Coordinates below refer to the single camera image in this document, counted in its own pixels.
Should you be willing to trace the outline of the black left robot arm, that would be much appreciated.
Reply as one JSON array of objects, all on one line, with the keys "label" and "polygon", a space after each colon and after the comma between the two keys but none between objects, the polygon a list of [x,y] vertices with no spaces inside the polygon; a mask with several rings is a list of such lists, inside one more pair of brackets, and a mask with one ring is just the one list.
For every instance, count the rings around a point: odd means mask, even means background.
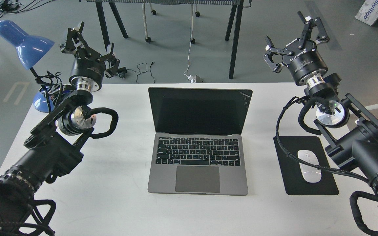
[{"label": "black left robot arm", "polygon": [[30,236],[54,236],[49,223],[56,204],[36,200],[34,194],[44,182],[53,183],[82,161],[80,149],[88,138],[104,138],[116,129],[117,112],[88,105],[93,101],[92,92],[101,89],[103,76],[117,74],[119,59],[113,51],[101,55],[90,48],[82,36],[83,26],[81,22],[78,28],[69,28],[66,41],[60,45],[62,53],[74,56],[72,91],[62,95],[60,85],[48,115],[24,142],[28,151],[0,176],[0,236],[24,236],[21,227],[32,228]]}]

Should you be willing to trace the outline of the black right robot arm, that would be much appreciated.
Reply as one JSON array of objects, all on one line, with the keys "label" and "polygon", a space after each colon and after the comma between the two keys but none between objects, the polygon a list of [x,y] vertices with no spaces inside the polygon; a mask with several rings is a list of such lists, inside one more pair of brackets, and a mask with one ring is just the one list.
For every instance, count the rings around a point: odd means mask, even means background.
[{"label": "black right robot arm", "polygon": [[[276,139],[292,160],[333,174],[357,178],[366,182],[373,194],[355,191],[350,197],[350,206],[357,227],[367,235],[378,236],[378,231],[369,229],[364,223],[358,199],[365,198],[378,203],[378,119],[353,95],[338,97],[337,87],[341,78],[337,73],[326,75],[328,68],[317,51],[317,46],[330,38],[321,18],[304,17],[303,31],[284,48],[276,48],[270,37],[263,56],[270,69],[279,73],[288,68],[297,86],[305,86],[303,97],[293,97],[283,107],[276,123]],[[338,168],[324,167],[301,160],[283,146],[279,136],[279,125],[285,111],[293,104],[303,105],[298,123],[308,133],[322,135],[329,143],[327,155]]]}]

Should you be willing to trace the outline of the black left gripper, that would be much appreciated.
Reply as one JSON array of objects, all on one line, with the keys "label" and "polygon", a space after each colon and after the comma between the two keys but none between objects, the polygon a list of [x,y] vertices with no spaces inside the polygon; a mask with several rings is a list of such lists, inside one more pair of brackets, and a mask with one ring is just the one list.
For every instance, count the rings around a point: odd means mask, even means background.
[{"label": "black left gripper", "polygon": [[64,54],[75,56],[69,82],[76,90],[88,92],[99,91],[105,75],[108,78],[117,76],[120,60],[114,54],[114,43],[107,46],[106,54],[92,53],[83,39],[84,22],[74,28],[68,28],[66,40],[59,45]]}]

